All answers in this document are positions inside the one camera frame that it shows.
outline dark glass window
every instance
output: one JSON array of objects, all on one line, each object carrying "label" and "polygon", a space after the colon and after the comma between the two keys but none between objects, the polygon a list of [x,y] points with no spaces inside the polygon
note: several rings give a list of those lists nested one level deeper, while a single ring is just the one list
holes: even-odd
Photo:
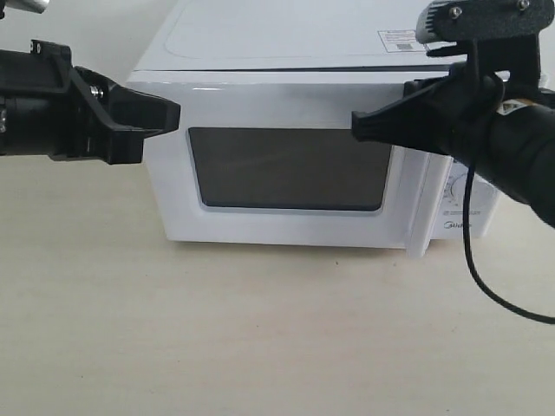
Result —
[{"label": "dark glass window", "polygon": [[391,146],[349,130],[195,127],[203,202],[213,207],[377,211]]}]

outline background wall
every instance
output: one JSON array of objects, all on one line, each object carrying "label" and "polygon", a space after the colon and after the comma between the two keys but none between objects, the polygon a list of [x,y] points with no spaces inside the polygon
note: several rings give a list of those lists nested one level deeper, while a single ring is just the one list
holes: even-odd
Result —
[{"label": "background wall", "polygon": [[[42,16],[9,10],[0,23],[0,49],[28,50],[31,38],[68,44],[75,65],[122,82],[176,1],[51,0]],[[555,25],[544,32],[542,45],[544,71],[551,77],[554,43]]]}]

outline white tabletop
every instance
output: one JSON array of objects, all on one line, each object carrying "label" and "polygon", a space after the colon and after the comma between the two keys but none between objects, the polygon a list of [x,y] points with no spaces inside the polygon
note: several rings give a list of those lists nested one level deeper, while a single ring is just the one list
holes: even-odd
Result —
[{"label": "white tabletop", "polygon": [[[555,328],[459,242],[174,244],[143,166],[0,161],[1,414],[552,415]],[[554,243],[507,200],[477,263],[555,314]]]}]

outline wire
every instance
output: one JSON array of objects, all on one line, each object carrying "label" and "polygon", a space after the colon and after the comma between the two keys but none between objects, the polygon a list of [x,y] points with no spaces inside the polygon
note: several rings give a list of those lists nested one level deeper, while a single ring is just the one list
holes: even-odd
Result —
[{"label": "wire", "polygon": [[[495,97],[495,105],[494,105],[495,107],[493,107],[490,110],[491,113],[494,113],[497,111],[497,109],[500,107],[505,97],[505,85],[503,81],[496,76],[494,76],[494,80],[497,85],[497,92]],[[487,137],[489,137],[490,135],[489,130],[491,130],[491,124],[486,135]],[[464,197],[463,209],[462,209],[462,223],[463,223],[462,231],[463,231],[463,239],[464,239],[464,246],[465,246],[465,257],[467,259],[467,265],[468,265],[468,269],[470,270],[470,274],[472,275],[474,281],[481,289],[481,291],[484,292],[486,296],[488,296],[494,302],[498,303],[503,308],[508,309],[514,314],[520,315],[523,318],[529,319],[531,321],[545,323],[547,325],[555,325],[555,317],[535,314],[526,309],[522,309],[516,305],[513,305],[509,301],[497,295],[484,283],[484,281],[480,277],[480,273],[476,270],[476,264],[474,263],[471,238],[470,238],[470,201],[472,196],[474,177],[476,176],[477,158],[478,158],[478,155],[476,155],[474,162],[468,168],[467,184],[465,186],[465,197]]]}]

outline microwave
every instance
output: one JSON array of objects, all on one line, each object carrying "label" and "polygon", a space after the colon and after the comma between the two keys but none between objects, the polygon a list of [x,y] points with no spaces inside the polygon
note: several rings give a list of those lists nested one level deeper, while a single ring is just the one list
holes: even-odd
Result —
[{"label": "microwave", "polygon": [[[175,241],[404,249],[462,236],[467,169],[350,134],[351,112],[444,76],[415,40],[428,0],[182,0],[128,86],[182,107],[145,162]],[[477,178],[472,234],[499,192]]]}]

